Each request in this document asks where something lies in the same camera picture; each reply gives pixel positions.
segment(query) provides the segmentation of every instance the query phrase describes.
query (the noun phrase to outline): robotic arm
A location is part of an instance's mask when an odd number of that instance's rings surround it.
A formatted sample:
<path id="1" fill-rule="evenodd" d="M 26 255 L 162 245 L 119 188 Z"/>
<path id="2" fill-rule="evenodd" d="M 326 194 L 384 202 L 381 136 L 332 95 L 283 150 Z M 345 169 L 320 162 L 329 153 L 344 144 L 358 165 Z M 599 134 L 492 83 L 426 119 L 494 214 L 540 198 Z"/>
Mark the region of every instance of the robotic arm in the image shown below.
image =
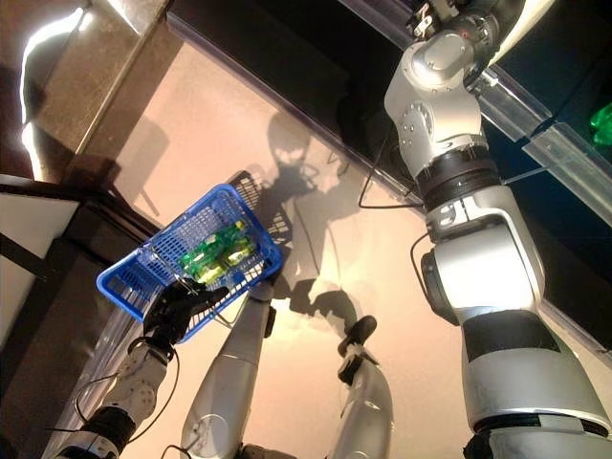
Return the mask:
<path id="1" fill-rule="evenodd" d="M 522 6 L 476 0 L 412 45 L 384 105 L 435 244 L 421 262 L 427 300 L 463 332 L 465 401 L 476 434 L 466 457 L 612 457 L 610 420 L 593 386 L 537 314 L 542 264 L 466 90 Z"/>

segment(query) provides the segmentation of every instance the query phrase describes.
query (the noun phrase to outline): cable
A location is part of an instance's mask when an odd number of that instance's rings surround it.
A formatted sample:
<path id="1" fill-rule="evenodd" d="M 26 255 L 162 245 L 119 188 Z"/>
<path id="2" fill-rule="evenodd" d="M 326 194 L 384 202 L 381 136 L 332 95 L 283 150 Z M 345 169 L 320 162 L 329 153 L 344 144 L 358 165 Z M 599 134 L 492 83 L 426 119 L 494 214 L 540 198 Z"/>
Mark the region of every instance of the cable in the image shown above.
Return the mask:
<path id="1" fill-rule="evenodd" d="M 167 447 L 165 447 L 164 452 L 162 453 L 162 457 L 160 459 L 164 459 L 165 454 L 168 452 L 168 450 L 170 448 L 175 448 L 178 451 L 180 451 L 182 454 L 184 454 L 185 456 L 187 456 L 189 459 L 191 459 L 191 454 L 189 454 L 189 451 L 187 451 L 185 448 L 181 448 L 181 447 L 177 447 L 176 445 L 168 445 Z"/>
<path id="2" fill-rule="evenodd" d="M 419 274 L 419 269 L 417 268 L 417 263 L 416 263 L 416 261 L 414 261 L 414 249 L 426 237 L 427 237 L 427 233 L 423 234 L 416 241 L 414 241 L 414 243 L 412 244 L 412 247 L 410 248 L 410 261 L 412 262 L 412 268 L 414 268 L 414 273 L 417 275 L 417 279 L 419 279 L 419 285 L 421 286 L 421 291 L 423 292 L 423 295 L 424 295 L 425 299 L 427 300 L 427 303 L 429 303 L 429 306 L 431 306 L 431 301 L 429 301 L 429 295 L 427 294 L 427 290 L 425 288 L 425 283 L 423 282 L 423 279 L 421 278 L 421 275 Z"/>
<path id="3" fill-rule="evenodd" d="M 78 430 L 73 428 L 42 427 L 42 429 L 50 432 L 78 432 Z"/>
<path id="4" fill-rule="evenodd" d="M 85 391 L 85 389 L 87 387 L 89 387 L 90 385 L 94 384 L 94 383 L 101 383 L 102 381 L 106 381 L 106 380 L 110 380 L 111 378 L 115 378 L 117 377 L 118 373 L 113 373 L 112 375 L 108 375 L 108 376 L 103 376 L 102 378 L 97 378 L 95 380 L 91 380 L 88 383 L 86 383 L 85 385 L 83 385 L 77 392 L 75 395 L 75 398 L 73 399 L 73 407 L 75 409 L 75 413 L 78 415 L 78 417 L 80 418 L 80 420 L 83 423 L 87 422 L 87 418 L 85 417 L 85 415 L 83 414 L 83 412 L 80 409 L 80 405 L 79 405 L 79 400 L 80 400 L 80 396 L 83 395 L 83 392 Z"/>
<path id="5" fill-rule="evenodd" d="M 390 208 L 421 208 L 423 206 L 423 203 L 397 204 L 397 205 L 392 205 L 392 206 L 367 206 L 363 203 L 363 197 L 365 196 L 365 190 L 367 189 L 367 186 L 372 180 L 372 175 L 374 175 L 374 171 L 376 170 L 376 167 L 379 165 L 379 162 L 381 161 L 381 158 L 383 157 L 384 148 L 386 147 L 386 144 L 389 141 L 389 138 L 391 137 L 392 131 L 393 131 L 392 126 L 389 125 L 389 128 L 386 131 L 386 135 L 384 136 L 384 141 L 382 141 L 381 148 L 379 149 L 379 153 L 376 157 L 376 160 L 372 164 L 372 167 L 370 167 L 370 172 L 367 175 L 365 184 L 363 184 L 363 188 L 361 189 L 360 199 L 357 202 L 357 205 L 359 206 L 359 208 L 390 209 Z M 408 194 L 411 193 L 413 189 L 414 189 L 414 186 L 408 191 Z"/>
<path id="6" fill-rule="evenodd" d="M 160 409 L 160 412 L 157 413 L 155 418 L 153 418 L 153 421 L 151 421 L 151 424 L 149 424 L 147 427 L 145 427 L 144 430 L 141 433 L 139 433 L 135 437 L 132 437 L 130 439 L 130 441 L 127 442 L 128 445 L 130 443 L 132 443 L 132 442 L 135 442 L 139 438 L 141 438 L 147 432 L 148 429 L 153 427 L 153 425 L 157 422 L 158 419 L 160 419 L 160 416 L 162 416 L 162 414 L 164 413 L 166 407 L 170 404 L 170 401 L 172 400 L 172 396 L 174 395 L 174 391 L 176 390 L 176 386 L 179 383 L 179 374 L 181 373 L 181 360 L 179 359 L 179 354 L 176 352 L 176 349 L 174 349 L 174 348 L 172 348 L 172 352 L 174 353 L 174 357 L 176 357 L 176 377 L 174 378 L 174 384 L 172 385 L 172 390 L 170 390 L 170 395 L 168 396 L 168 400 L 165 401 L 164 406 L 162 406 L 162 409 Z"/>

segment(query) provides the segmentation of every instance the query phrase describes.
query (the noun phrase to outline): green bottle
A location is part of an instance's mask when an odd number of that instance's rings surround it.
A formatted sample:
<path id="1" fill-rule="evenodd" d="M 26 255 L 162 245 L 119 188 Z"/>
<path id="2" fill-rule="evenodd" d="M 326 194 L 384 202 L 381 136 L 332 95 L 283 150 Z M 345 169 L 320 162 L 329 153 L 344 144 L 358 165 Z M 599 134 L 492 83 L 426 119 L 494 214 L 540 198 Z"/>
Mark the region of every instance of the green bottle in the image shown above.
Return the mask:
<path id="1" fill-rule="evenodd" d="M 612 145 L 612 103 L 608 103 L 591 117 L 595 129 L 593 142 L 597 145 Z"/>
<path id="2" fill-rule="evenodd" d="M 212 283 L 253 254 L 255 245 L 244 231 L 242 220 L 207 237 L 179 259 L 183 270 L 199 283 Z"/>

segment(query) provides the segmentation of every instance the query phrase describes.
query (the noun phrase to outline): light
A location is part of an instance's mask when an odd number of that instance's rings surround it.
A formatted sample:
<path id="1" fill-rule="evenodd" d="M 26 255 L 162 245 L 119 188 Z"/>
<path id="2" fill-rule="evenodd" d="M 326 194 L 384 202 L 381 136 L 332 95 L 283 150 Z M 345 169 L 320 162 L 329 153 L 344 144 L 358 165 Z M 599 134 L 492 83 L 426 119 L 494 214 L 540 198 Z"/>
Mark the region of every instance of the light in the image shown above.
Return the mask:
<path id="1" fill-rule="evenodd" d="M 28 154 L 30 155 L 35 180 L 42 180 L 43 177 L 40 158 L 38 157 L 36 145 L 34 144 L 33 125 L 31 122 L 26 123 L 28 120 L 28 113 L 26 107 L 25 81 L 28 57 L 32 54 L 36 47 L 42 43 L 45 43 L 50 38 L 72 32 L 77 27 L 83 13 L 83 8 L 77 8 L 69 16 L 57 19 L 56 21 L 41 27 L 35 33 L 33 33 L 32 36 L 30 36 L 28 43 L 26 43 L 26 49 L 23 52 L 23 58 L 21 60 L 21 77 L 19 78 L 19 102 L 21 103 L 21 122 L 25 125 L 23 131 L 21 132 L 21 142 L 26 150 L 28 150 Z"/>
<path id="2" fill-rule="evenodd" d="M 94 15 L 90 11 L 87 11 L 83 15 L 83 19 L 80 21 L 80 24 L 78 25 L 78 31 L 85 32 L 93 21 L 94 21 Z"/>
<path id="3" fill-rule="evenodd" d="M 21 131 L 21 143 L 28 150 L 30 156 L 30 163 L 32 163 L 32 174 L 35 180 L 41 181 L 42 167 L 40 166 L 40 159 L 38 158 L 38 152 L 36 151 L 36 145 L 34 144 L 34 128 L 31 122 L 28 122 L 23 131 Z"/>

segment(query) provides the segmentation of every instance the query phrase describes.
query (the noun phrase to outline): blue basket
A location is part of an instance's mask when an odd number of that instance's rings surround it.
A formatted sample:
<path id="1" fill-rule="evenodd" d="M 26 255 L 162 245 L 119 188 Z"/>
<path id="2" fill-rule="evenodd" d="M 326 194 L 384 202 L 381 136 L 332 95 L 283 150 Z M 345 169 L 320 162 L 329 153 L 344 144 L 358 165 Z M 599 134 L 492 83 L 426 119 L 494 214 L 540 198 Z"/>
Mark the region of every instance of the blue basket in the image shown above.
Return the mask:
<path id="1" fill-rule="evenodd" d="M 281 265 L 280 249 L 232 186 L 216 186 L 165 229 L 102 272 L 98 289 L 132 317 L 143 321 L 148 307 L 165 287 L 178 278 L 188 277 L 179 265 L 180 258 L 237 220 L 246 224 L 245 232 L 255 242 L 256 251 L 207 285 L 209 290 L 227 287 L 229 293 L 214 308 L 191 319 L 185 341 Z"/>

